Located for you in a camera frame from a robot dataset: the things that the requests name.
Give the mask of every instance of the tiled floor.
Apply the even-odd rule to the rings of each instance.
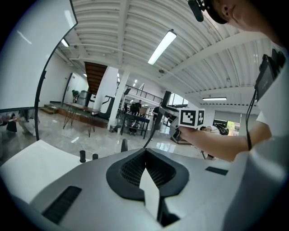
[[[126,132],[119,135],[99,127],[95,128],[95,132],[91,132],[89,138],[87,125],[84,123],[75,120],[72,126],[68,123],[63,129],[64,117],[61,115],[47,115],[39,111],[39,118],[40,139],[76,156],[79,156],[80,150],[85,150],[88,159],[92,159],[93,153],[97,153],[100,158],[119,153],[124,138],[128,141],[129,150],[142,148],[149,138],[149,134],[143,139],[140,135],[130,136]],[[17,129],[18,132],[8,142],[4,142],[1,164],[36,141],[35,137],[22,134],[23,130],[18,124]],[[5,132],[5,127],[0,127],[0,131]],[[164,126],[161,132],[155,134],[153,140],[148,144],[148,148],[158,148],[183,156],[203,158],[200,151],[191,145],[178,145],[171,141],[169,135],[165,134],[168,133],[167,127]]]

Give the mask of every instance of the table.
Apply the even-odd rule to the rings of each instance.
[[[143,128],[140,129],[140,128],[133,128],[133,127],[130,127],[130,126],[125,126],[125,123],[126,123],[126,120],[127,119],[131,119],[131,120],[137,120],[137,121],[141,121],[143,122]],[[122,135],[122,132],[123,132],[123,128],[133,128],[135,130],[140,130],[141,131],[141,135],[143,134],[144,132],[144,138],[145,138],[145,134],[146,134],[146,131],[148,129],[148,126],[149,126],[149,120],[144,118],[144,117],[139,117],[139,116],[136,116],[136,115],[132,115],[132,114],[128,114],[126,113],[125,114],[125,117],[123,119],[123,123],[122,123],[122,126],[121,126],[121,135]]]
[[[87,118],[88,118],[89,122],[87,123],[87,129],[88,129],[89,137],[90,137],[91,128],[93,128],[93,131],[95,131],[94,125],[93,125],[94,117],[92,115],[92,112],[97,114],[97,113],[100,112],[100,110],[96,110],[96,109],[93,109],[91,107],[82,106],[82,105],[77,104],[77,103],[64,103],[64,104],[68,106],[68,109],[66,111],[66,116],[65,116],[64,124],[63,124],[63,129],[65,128],[65,126],[68,123],[69,119],[70,119],[71,125],[72,125],[77,110],[83,110],[85,112],[88,112],[87,113]]]

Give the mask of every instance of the fluorescent light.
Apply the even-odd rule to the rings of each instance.
[[[62,39],[61,42],[65,47],[69,47],[69,45],[65,39]]]
[[[204,101],[216,101],[216,100],[227,100],[226,97],[212,97],[212,98],[203,98]]]
[[[173,32],[173,30],[168,31],[166,36],[158,45],[157,49],[155,49],[153,55],[149,59],[148,63],[154,65],[156,60],[161,56],[161,54],[167,49],[167,47],[174,41],[177,35]]]

